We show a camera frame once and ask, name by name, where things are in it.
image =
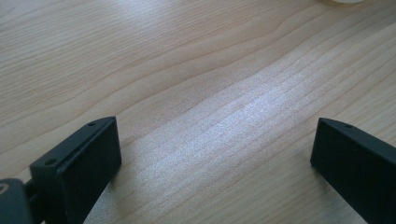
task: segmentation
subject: table surface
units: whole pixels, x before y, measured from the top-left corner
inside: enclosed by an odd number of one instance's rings
[[[0,178],[117,116],[86,223],[364,223],[318,118],[396,145],[396,1],[1,0]]]

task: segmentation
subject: wooden table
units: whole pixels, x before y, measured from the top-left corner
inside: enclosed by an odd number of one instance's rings
[[[117,116],[87,223],[364,223],[309,163],[319,117],[396,145],[396,2],[0,1],[0,178]]]

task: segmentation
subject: light wood surface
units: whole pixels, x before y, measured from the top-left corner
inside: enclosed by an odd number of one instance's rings
[[[0,178],[117,116],[86,223],[364,223],[311,168],[319,117],[396,145],[396,1],[1,0]]]

